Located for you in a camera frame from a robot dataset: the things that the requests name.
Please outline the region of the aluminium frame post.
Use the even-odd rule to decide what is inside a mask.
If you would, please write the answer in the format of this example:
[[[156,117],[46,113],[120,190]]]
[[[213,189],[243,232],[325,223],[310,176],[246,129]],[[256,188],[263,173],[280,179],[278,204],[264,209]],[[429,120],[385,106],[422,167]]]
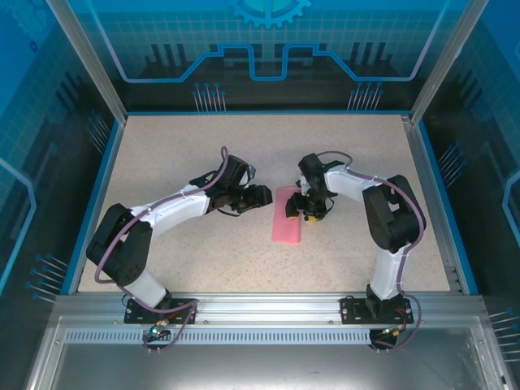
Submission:
[[[430,75],[422,87],[412,109],[410,111],[409,123],[417,127],[430,106],[433,98],[448,75],[452,65],[462,52],[468,37],[483,14],[489,0],[468,0],[466,7],[461,13],[449,39],[432,68]]]
[[[45,2],[52,10],[54,17],[93,80],[111,114],[120,124],[125,125],[128,113],[124,104],[68,1],[45,0]]]

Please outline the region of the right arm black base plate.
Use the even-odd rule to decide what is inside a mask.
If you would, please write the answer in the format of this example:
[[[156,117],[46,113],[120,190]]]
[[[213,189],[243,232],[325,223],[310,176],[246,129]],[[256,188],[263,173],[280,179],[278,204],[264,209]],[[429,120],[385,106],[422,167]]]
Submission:
[[[340,316],[343,324],[414,323],[410,300],[401,295],[384,301],[377,297],[348,295],[340,300]]]

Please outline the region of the aluminium mounting rail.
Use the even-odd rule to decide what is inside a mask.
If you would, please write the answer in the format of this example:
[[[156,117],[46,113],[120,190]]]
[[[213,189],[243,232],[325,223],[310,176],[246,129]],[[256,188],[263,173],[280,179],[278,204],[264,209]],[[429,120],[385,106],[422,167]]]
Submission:
[[[177,293],[198,300],[197,327],[339,327],[339,293]],[[446,292],[415,293],[425,327],[470,327],[486,321],[480,296]],[[49,325],[116,327],[123,324],[121,296],[115,292],[86,292],[60,296]]]

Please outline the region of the aluminium side rail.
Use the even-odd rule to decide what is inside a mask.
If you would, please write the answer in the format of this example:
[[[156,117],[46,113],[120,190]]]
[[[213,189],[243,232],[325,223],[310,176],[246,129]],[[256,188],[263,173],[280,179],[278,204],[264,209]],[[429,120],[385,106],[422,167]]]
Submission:
[[[452,237],[444,204],[420,130],[408,115],[401,116],[415,174],[409,179],[427,220],[427,229],[405,266],[407,292],[467,295],[461,257]]]

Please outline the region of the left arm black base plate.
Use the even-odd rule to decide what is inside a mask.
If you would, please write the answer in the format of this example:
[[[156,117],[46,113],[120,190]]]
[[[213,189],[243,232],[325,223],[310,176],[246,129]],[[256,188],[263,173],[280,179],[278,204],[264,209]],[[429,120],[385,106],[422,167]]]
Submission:
[[[160,321],[166,321],[168,324],[181,325],[184,320],[190,315],[192,306],[188,306],[182,310],[177,310],[171,313],[154,313],[143,308],[135,300],[129,299],[126,303],[126,311],[123,317],[123,322],[126,324],[155,324]]]

